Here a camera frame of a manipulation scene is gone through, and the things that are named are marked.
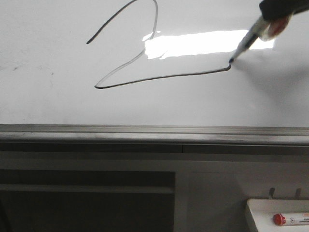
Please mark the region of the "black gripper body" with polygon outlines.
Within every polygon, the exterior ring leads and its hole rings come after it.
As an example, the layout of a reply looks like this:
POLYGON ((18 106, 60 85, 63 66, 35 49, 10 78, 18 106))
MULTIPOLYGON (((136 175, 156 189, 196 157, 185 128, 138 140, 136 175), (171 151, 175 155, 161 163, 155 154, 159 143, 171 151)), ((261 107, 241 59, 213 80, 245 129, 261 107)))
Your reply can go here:
POLYGON ((272 21, 308 11, 309 0, 263 0, 259 8, 263 19, 272 21))

